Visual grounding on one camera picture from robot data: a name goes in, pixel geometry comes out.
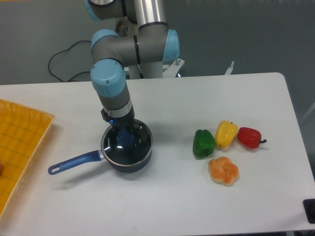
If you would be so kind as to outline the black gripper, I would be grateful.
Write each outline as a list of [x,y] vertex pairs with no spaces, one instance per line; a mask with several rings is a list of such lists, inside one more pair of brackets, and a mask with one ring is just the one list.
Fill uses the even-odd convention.
[[[131,127],[134,123],[135,116],[133,107],[131,107],[131,110],[126,115],[119,118],[109,116],[104,109],[101,110],[101,115],[105,122],[116,128]],[[146,128],[143,123],[134,123],[134,135],[138,144],[146,140]]]

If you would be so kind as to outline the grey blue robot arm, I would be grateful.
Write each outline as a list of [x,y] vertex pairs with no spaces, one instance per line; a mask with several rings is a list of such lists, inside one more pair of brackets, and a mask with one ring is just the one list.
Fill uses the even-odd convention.
[[138,32],[120,37],[101,29],[91,39],[93,67],[90,78],[103,105],[103,119],[111,125],[117,141],[128,145],[152,140],[148,127],[134,118],[133,104],[126,84],[125,67],[173,63],[180,53],[178,34],[170,29],[161,0],[87,0],[94,20],[127,17]]

